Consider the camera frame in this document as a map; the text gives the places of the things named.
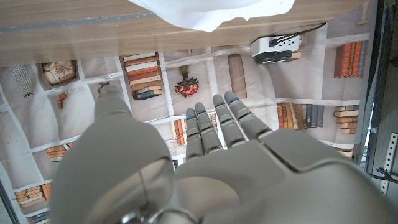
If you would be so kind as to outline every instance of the book spine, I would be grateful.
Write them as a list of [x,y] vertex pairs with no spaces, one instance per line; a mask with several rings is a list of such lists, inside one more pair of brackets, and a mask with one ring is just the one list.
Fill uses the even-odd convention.
[[151,53],[143,53],[143,54],[137,54],[137,55],[132,55],[132,56],[127,56],[127,57],[123,57],[123,61],[124,62],[128,62],[130,60],[135,60],[135,59],[140,59],[140,58],[146,58],[146,57],[153,57],[156,56],[155,52],[151,52]]
[[351,43],[344,44],[337,48],[335,62],[335,78],[348,75],[349,55],[351,53]]
[[343,134],[355,134],[356,128],[343,128]]
[[341,124],[341,123],[352,123],[352,122],[357,122],[357,121],[358,121],[358,116],[336,118],[336,123],[338,123],[338,124]]
[[127,76],[139,75],[142,73],[154,72],[154,71],[157,71],[157,66],[130,71],[130,72],[127,72]]
[[36,196],[36,197],[31,197],[31,198],[22,198],[22,199],[19,199],[19,200],[17,200],[17,201],[18,201],[18,203],[19,203],[20,205],[25,205],[25,204],[27,204],[27,203],[31,203],[31,202],[33,202],[33,201],[35,201],[35,200],[38,200],[38,199],[40,199],[40,198],[43,198],[43,196],[38,195],[38,196]]
[[35,205],[35,204],[37,204],[37,203],[44,202],[44,201],[45,201],[44,198],[40,198],[40,199],[34,200],[34,201],[32,201],[32,202],[23,204],[23,205],[21,205],[21,207],[22,207],[22,208],[26,208],[26,207],[29,207],[29,206],[32,206],[32,205]]
[[15,195],[23,195],[23,194],[25,194],[27,192],[30,192],[30,191],[33,191],[33,190],[37,190],[37,189],[40,189],[40,187],[39,186],[31,187],[31,188],[28,188],[26,190],[23,190],[23,191],[20,191],[20,192],[16,192]]
[[311,128],[311,119],[312,119],[312,105],[307,104],[307,114],[305,115],[307,119],[307,128]]
[[129,77],[129,82],[135,81],[135,80],[140,80],[142,78],[154,77],[154,76],[157,76],[157,75],[159,75],[159,73],[157,71],[146,72],[146,73],[142,73],[142,74],[139,74],[139,75],[133,75],[133,76]]
[[278,125],[279,129],[284,128],[284,117],[282,115],[282,105],[280,103],[276,104],[276,108],[278,111]]
[[296,114],[298,130],[303,130],[304,129],[303,113],[302,113],[303,107],[300,104],[293,104],[293,108]]
[[351,53],[349,54],[348,74],[345,77],[349,77],[353,74],[354,53],[355,53],[355,43],[351,43]]
[[183,137],[183,140],[184,140],[184,145],[187,145],[187,120],[186,119],[182,119],[181,120],[181,125],[182,125],[182,133],[183,133],[182,137]]
[[363,64],[365,61],[365,51],[366,51],[366,40],[362,41],[361,45],[361,56],[359,58],[359,68],[358,68],[358,75],[363,74]]
[[285,103],[286,114],[287,114],[287,128],[294,129],[293,125],[293,115],[292,110],[290,109],[289,103]]
[[305,128],[309,128],[307,127],[307,105],[302,105],[302,114],[303,114],[303,126],[304,129]]
[[131,65],[138,65],[141,63],[147,63],[147,62],[156,62],[159,59],[157,56],[152,56],[152,57],[146,57],[146,58],[140,58],[140,59],[135,59],[135,60],[130,60],[124,63],[124,66],[131,66]]
[[147,82],[147,83],[135,84],[135,85],[131,86],[131,91],[134,92],[136,90],[141,90],[143,88],[150,87],[150,86],[161,86],[161,81],[157,80],[157,81],[152,81],[152,82]]
[[284,103],[280,104],[282,106],[282,116],[284,120],[284,128],[288,128],[289,125],[287,124],[287,111],[286,111],[286,105]]
[[366,60],[368,59],[368,47],[369,47],[369,41],[366,41],[365,60],[363,62],[363,73],[361,75],[361,78],[363,78],[365,75]]
[[358,41],[357,43],[355,43],[353,74],[352,74],[352,76],[356,76],[358,74],[358,71],[359,71],[359,60],[361,59],[361,49],[362,49],[362,41]]
[[323,111],[325,110],[324,105],[318,106],[318,116],[317,116],[317,128],[323,127]]
[[312,105],[311,128],[317,127],[318,105]]
[[357,125],[358,125],[358,122],[341,123],[340,128],[356,128]]
[[178,134],[178,138],[179,138],[180,143],[181,143],[180,145],[183,145],[185,142],[184,142],[184,133],[183,133],[183,130],[182,130],[181,120],[178,120],[177,123],[178,123],[178,131],[180,132]]
[[178,144],[177,144],[177,133],[175,131],[174,122],[175,121],[172,121],[171,124],[172,124],[173,139],[175,139],[174,146],[177,147],[178,146]]
[[177,146],[181,145],[181,140],[180,140],[180,130],[178,128],[178,121],[174,121],[174,128],[175,128],[175,142],[177,143]]
[[57,151],[64,151],[64,150],[65,150],[64,146],[54,146],[54,147],[50,147],[50,148],[46,149],[45,151],[47,153],[50,153],[50,152],[57,152]]
[[294,107],[292,103],[289,103],[290,111],[292,112],[292,119],[293,119],[293,128],[294,129],[299,129],[299,126],[297,124],[297,118],[296,118],[296,113],[294,111]]
[[22,194],[22,195],[16,195],[16,199],[24,198],[24,197],[26,197],[26,196],[30,196],[30,195],[32,195],[32,194],[36,194],[36,193],[39,193],[39,192],[40,192],[39,189],[37,189],[37,190],[32,190],[32,191],[27,192],[27,193],[24,193],[24,194]]
[[140,80],[134,80],[130,82],[130,85],[135,85],[135,84],[140,84],[140,83],[145,83],[145,82],[151,82],[151,81],[157,81],[160,80],[161,77],[160,75],[154,76],[154,77],[149,77],[149,78],[141,78]]
[[161,94],[155,94],[155,91],[156,90],[149,90],[149,91],[146,91],[145,93],[141,93],[138,95],[132,95],[132,98],[134,100],[146,100],[146,99],[161,95]]

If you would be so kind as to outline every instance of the bookshelf wallpaper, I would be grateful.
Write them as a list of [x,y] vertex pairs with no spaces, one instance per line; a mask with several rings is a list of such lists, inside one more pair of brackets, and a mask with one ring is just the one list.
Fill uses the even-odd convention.
[[[212,96],[238,88],[245,105],[272,129],[279,128],[277,104],[323,105],[322,128],[299,129],[330,146],[351,149],[355,134],[343,134],[333,114],[337,106],[360,104],[361,86],[367,80],[333,75],[337,47],[369,39],[371,28],[363,23],[370,16],[367,10],[364,4],[305,34],[301,58],[291,62],[258,65],[249,44],[157,52],[162,94],[146,100],[133,99],[120,56],[77,60],[76,77],[55,86],[46,80],[41,64],[18,67],[23,80],[16,79],[14,68],[0,68],[0,179],[20,222],[42,222],[47,217],[44,195],[49,194],[62,156],[73,150],[70,143],[93,122],[97,89],[105,81],[121,92],[135,119],[157,128],[178,161],[185,154],[185,110],[201,101],[212,114]],[[339,29],[344,24],[351,29]],[[189,78],[199,82],[198,91],[186,98],[175,91],[184,65],[189,65]],[[211,118],[224,142],[216,116]],[[16,194],[35,187],[37,201],[22,206],[21,198],[30,200],[29,195]]]

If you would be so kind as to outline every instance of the book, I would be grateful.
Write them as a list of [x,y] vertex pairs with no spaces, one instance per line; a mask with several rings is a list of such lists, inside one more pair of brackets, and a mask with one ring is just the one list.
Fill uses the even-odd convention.
[[305,129],[304,127],[304,119],[303,119],[303,106],[301,104],[293,104],[293,107],[295,108],[295,114],[297,118],[297,126],[298,130],[303,130]]
[[282,105],[280,103],[276,104],[277,112],[278,112],[278,125],[279,129],[284,128],[284,117],[282,115]]
[[366,66],[366,60],[368,59],[368,47],[369,47],[369,41],[366,42],[366,48],[365,48],[365,60],[363,62],[363,73],[361,75],[361,78],[364,77],[365,74],[365,66]]
[[236,97],[240,99],[248,97],[246,81],[244,79],[242,56],[240,54],[229,55],[228,67],[232,92],[234,92]]
[[39,193],[39,192],[40,192],[39,189],[37,189],[37,190],[31,190],[30,192],[26,192],[26,193],[24,193],[24,194],[22,194],[22,195],[16,195],[16,199],[24,198],[24,197],[26,197],[26,196],[30,196],[30,195],[32,195],[32,194],[36,194],[36,193]]
[[57,152],[57,151],[64,151],[64,150],[65,150],[64,146],[54,146],[54,147],[47,148],[45,150],[45,152],[50,153],[50,152]]
[[162,90],[149,90],[141,94],[132,95],[134,100],[146,100],[162,94]]
[[356,128],[357,125],[358,125],[357,122],[342,123],[342,124],[340,124],[340,128]]
[[20,198],[17,199],[18,203],[20,203],[21,205],[26,204],[26,203],[30,203],[33,202],[34,200],[40,199],[43,197],[42,195],[43,193],[39,194],[39,195],[35,195],[34,197],[26,197],[26,198]]
[[42,185],[42,188],[43,188],[44,198],[45,200],[48,200],[50,194],[47,185],[46,184]]
[[65,154],[65,152],[58,153],[58,154],[52,154],[52,155],[49,155],[48,158],[51,159],[51,158],[63,157],[64,154]]
[[162,87],[161,86],[148,86],[148,87],[142,88],[140,90],[136,90],[132,94],[141,94],[141,93],[145,93],[146,91],[149,91],[149,90],[162,90]]
[[130,60],[136,60],[136,59],[140,59],[140,58],[153,57],[153,56],[156,56],[156,53],[155,53],[155,52],[144,53],[144,54],[137,54],[137,55],[132,55],[132,56],[123,57],[123,61],[124,61],[124,62],[128,62],[128,61],[130,61]]
[[175,142],[177,143],[176,146],[181,145],[181,140],[180,140],[180,130],[178,128],[178,121],[173,121],[174,122],[174,129],[175,129]]
[[29,207],[29,206],[32,206],[32,205],[35,205],[35,204],[37,204],[37,203],[44,202],[44,201],[45,201],[44,198],[40,198],[40,199],[31,201],[31,202],[26,203],[26,204],[23,204],[23,205],[20,204],[20,206],[21,206],[22,208],[26,208],[26,207]]
[[348,75],[350,53],[351,53],[351,43],[343,44],[337,48],[336,62],[335,62],[335,78],[344,77]]
[[350,77],[353,74],[355,45],[356,43],[351,43],[351,53],[349,53],[348,75],[345,77]]
[[309,128],[307,127],[307,105],[302,105],[302,111],[304,128]]
[[289,107],[290,107],[290,111],[292,112],[293,128],[299,129],[299,126],[297,125],[296,114],[295,114],[294,107],[293,107],[292,103],[289,103]]
[[306,117],[307,128],[311,128],[311,119],[312,119],[312,105],[311,104],[307,104],[305,117]]
[[285,103],[281,103],[280,105],[282,106],[282,116],[284,119],[284,128],[288,128],[289,125],[287,125],[286,105],[285,105]]
[[141,90],[143,88],[147,88],[150,86],[162,86],[162,84],[161,84],[160,80],[135,84],[135,85],[131,86],[131,91],[134,92],[134,91]]
[[357,122],[357,121],[358,121],[358,116],[336,118],[336,123],[338,123],[338,124],[352,123],[352,122]]
[[171,122],[171,125],[172,125],[173,139],[177,139],[177,134],[176,134],[176,131],[175,131],[174,121]]
[[187,120],[186,119],[182,119],[181,120],[181,125],[182,125],[182,133],[183,133],[183,140],[184,140],[184,145],[187,145]]
[[359,110],[359,105],[337,106],[335,108],[335,111],[351,111],[351,110]]
[[41,220],[45,220],[44,217],[47,217],[48,215],[49,215],[49,212],[47,211],[47,212],[42,212],[40,214],[34,215],[32,217],[29,217],[29,218],[31,218],[33,220],[33,222],[39,222]]
[[318,105],[317,128],[323,127],[323,111],[324,110],[325,110],[325,105]]
[[151,68],[151,67],[157,67],[157,62],[147,62],[147,63],[138,64],[138,65],[127,66],[126,72],[131,72],[131,71],[140,70],[143,68]]
[[124,63],[124,66],[131,66],[131,65],[138,65],[141,63],[147,63],[147,62],[156,62],[158,61],[159,58],[157,56],[151,56],[151,57],[146,57],[146,58],[139,58],[139,59],[134,59],[130,60]]
[[355,134],[356,133],[356,128],[343,128],[343,134]]
[[312,105],[311,128],[317,127],[318,105]]
[[367,41],[366,41],[366,40],[362,41],[362,45],[361,45],[361,56],[360,56],[360,58],[359,58],[358,75],[362,75],[362,74],[363,74],[363,64],[364,64],[364,62],[365,62],[366,44],[367,44]]
[[154,77],[148,77],[148,78],[141,78],[140,80],[134,80],[134,81],[130,81],[130,85],[136,85],[136,84],[140,84],[140,83],[145,83],[145,82],[151,82],[151,81],[157,81],[157,80],[161,80],[162,78],[160,77],[160,75],[154,76]]
[[133,75],[129,77],[129,82],[131,81],[135,81],[135,80],[140,80],[143,78],[149,78],[149,77],[154,77],[159,75],[158,71],[154,71],[154,72],[146,72],[146,73],[142,73],[142,74],[138,74],[138,75]]
[[33,191],[33,190],[37,190],[37,189],[40,189],[40,187],[39,186],[31,187],[31,188],[28,188],[26,190],[23,190],[23,191],[20,191],[20,192],[16,192],[15,195],[23,195],[23,194],[25,194],[27,192],[30,192],[30,191]]
[[357,116],[359,115],[359,111],[335,111],[333,115],[335,117]]
[[184,133],[183,133],[183,130],[182,130],[181,120],[178,120],[177,123],[178,123],[178,131],[179,131],[178,138],[179,138],[180,143],[181,143],[180,145],[183,145],[185,142],[184,142]]
[[62,157],[55,157],[55,158],[50,158],[51,162],[59,162],[62,160]]
[[353,73],[351,75],[352,77],[358,75],[359,60],[361,59],[361,49],[362,49],[362,41],[356,42],[354,50]]
[[293,115],[292,115],[292,110],[290,109],[289,103],[285,103],[285,107],[286,107],[286,114],[287,114],[287,128],[294,129]]
[[157,66],[154,67],[150,67],[150,68],[143,68],[143,69],[138,69],[138,70],[134,70],[131,72],[127,72],[127,76],[134,76],[134,75],[139,75],[142,73],[147,73],[147,72],[155,72],[158,71]]

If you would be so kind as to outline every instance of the stack of books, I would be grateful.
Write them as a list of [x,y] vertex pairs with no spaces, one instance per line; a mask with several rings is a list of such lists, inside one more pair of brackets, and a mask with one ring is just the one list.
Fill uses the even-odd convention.
[[323,127],[324,105],[278,103],[279,128],[303,130]]
[[358,124],[359,105],[338,106],[334,116],[343,134],[355,134]]
[[51,184],[31,187],[29,189],[16,192],[16,199],[22,208],[35,205],[50,199]]
[[63,155],[67,152],[67,149],[64,146],[54,146],[48,149],[45,149],[45,153],[47,157],[51,160],[51,162],[59,162],[62,160]]
[[158,61],[156,53],[123,57],[134,100],[146,100],[162,94]]
[[172,131],[173,131],[173,140],[174,145],[182,146],[187,144],[187,120],[180,119],[176,121],[172,121]]
[[30,217],[30,219],[35,223],[35,224],[46,224],[50,223],[49,219],[49,212],[43,212],[37,215],[34,215]]
[[337,48],[335,78],[363,77],[369,41],[343,44]]

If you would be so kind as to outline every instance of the black cable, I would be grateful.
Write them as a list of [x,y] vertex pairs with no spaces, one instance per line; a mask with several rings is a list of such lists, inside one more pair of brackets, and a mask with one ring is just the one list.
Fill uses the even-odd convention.
[[274,39],[274,40],[271,40],[271,41],[269,42],[269,46],[270,46],[270,47],[275,47],[275,46],[278,45],[279,43],[282,43],[283,41],[289,40],[289,39],[291,39],[291,38],[293,38],[293,37],[296,37],[296,36],[298,36],[298,35],[300,35],[300,34],[305,34],[305,33],[307,33],[307,32],[311,32],[311,31],[313,31],[313,30],[319,29],[319,28],[323,27],[326,23],[327,23],[327,22],[324,22],[324,23],[320,24],[319,26],[317,26],[317,27],[315,27],[315,28],[312,28],[312,29],[309,29],[309,30],[305,30],[305,31],[301,31],[301,32],[296,32],[296,33],[294,33],[294,34],[284,35],[284,36],[282,36],[282,37],[279,37],[279,38],[276,38],[276,39]]

